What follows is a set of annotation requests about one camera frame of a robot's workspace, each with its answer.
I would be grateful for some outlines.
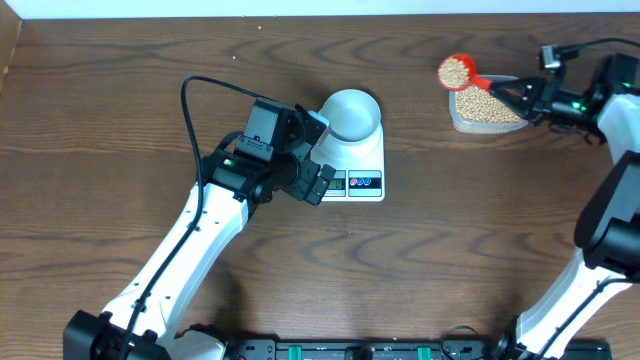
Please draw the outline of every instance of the wooden tabletop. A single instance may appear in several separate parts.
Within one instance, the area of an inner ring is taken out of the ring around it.
[[[538,74],[540,45],[640,36],[640,16],[456,15],[28,21],[0,97],[0,353],[60,358],[78,309],[98,314],[141,269],[194,183],[179,90],[216,77],[319,109],[378,99],[386,198],[312,207],[284,193],[224,250],[183,326],[282,338],[496,336],[567,264],[608,148],[546,127],[468,135],[435,70],[472,54],[483,74]],[[586,51],[567,84],[584,85]],[[252,100],[209,84],[189,102],[207,153]],[[580,332],[640,356],[640,290]]]

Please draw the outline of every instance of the red spoon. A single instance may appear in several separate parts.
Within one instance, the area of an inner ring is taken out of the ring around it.
[[[454,58],[456,60],[460,60],[462,61],[462,63],[464,64],[464,67],[466,67],[467,69],[469,69],[469,82],[462,85],[461,87],[458,88],[453,88],[450,86],[446,86],[442,80],[440,79],[440,77],[438,76],[438,81],[440,81],[440,84],[442,84],[442,86],[445,87],[445,89],[450,90],[450,91],[460,91],[460,90],[464,90],[466,88],[468,88],[471,85],[475,85],[479,88],[481,88],[482,90],[489,92],[489,87],[491,86],[491,80],[487,80],[485,78],[483,78],[482,76],[478,76],[478,70],[476,69],[476,63],[473,62],[473,58],[468,55],[468,54],[455,54],[455,55],[451,55],[448,58],[444,59],[444,61],[442,63],[444,63],[445,61],[447,61],[447,59],[450,58]]]

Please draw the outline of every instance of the beans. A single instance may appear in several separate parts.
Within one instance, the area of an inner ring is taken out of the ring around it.
[[[444,86],[459,88],[469,82],[469,69],[455,58],[446,59],[438,69],[438,77]]]
[[[514,123],[521,120],[500,100],[477,86],[456,92],[456,110],[470,121]]]

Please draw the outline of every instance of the container of beans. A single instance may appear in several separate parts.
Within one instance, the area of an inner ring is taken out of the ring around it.
[[[505,75],[482,77],[494,82],[517,79]],[[449,111],[453,127],[464,133],[502,134],[527,126],[526,120],[519,118],[498,99],[476,86],[449,91]]]

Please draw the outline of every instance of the white wall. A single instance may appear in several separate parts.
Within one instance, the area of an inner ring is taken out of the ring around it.
[[[6,1],[23,19],[640,11],[640,0]]]

